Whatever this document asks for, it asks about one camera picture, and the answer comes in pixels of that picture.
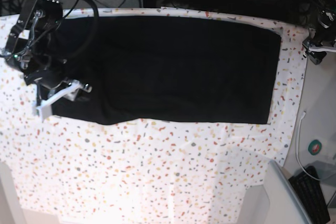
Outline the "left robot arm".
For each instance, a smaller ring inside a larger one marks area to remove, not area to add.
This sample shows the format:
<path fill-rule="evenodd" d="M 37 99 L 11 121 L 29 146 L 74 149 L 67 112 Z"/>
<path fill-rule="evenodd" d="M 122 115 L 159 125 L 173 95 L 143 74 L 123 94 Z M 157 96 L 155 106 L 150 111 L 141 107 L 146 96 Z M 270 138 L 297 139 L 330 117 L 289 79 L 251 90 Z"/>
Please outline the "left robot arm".
<path fill-rule="evenodd" d="M 317 27 L 303 41 L 303 55 L 319 65 L 327 53 L 335 53 L 335 0 L 308 1 L 317 9 Z"/>

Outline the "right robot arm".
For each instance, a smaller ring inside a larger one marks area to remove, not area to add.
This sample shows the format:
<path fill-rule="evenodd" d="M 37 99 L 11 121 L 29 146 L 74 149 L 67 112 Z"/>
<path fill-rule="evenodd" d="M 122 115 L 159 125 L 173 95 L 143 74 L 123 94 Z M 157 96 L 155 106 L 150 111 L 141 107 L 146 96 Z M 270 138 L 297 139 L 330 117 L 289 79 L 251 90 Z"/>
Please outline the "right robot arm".
<path fill-rule="evenodd" d="M 52 105 L 58 100 L 75 101 L 81 93 L 92 91 L 89 84 L 70 79 L 65 74 L 67 61 L 82 54 L 98 30 L 96 3 L 93 0 L 75 1 L 84 1 L 91 6 L 93 21 L 87 38 L 74 52 L 53 56 L 47 49 L 52 33 L 68 17 L 63 13 L 59 0 L 25 0 L 1 51 L 1 58 L 7 65 L 23 73 L 26 85 L 36 85 L 37 98 L 33 111 L 41 120 L 52 116 Z"/>

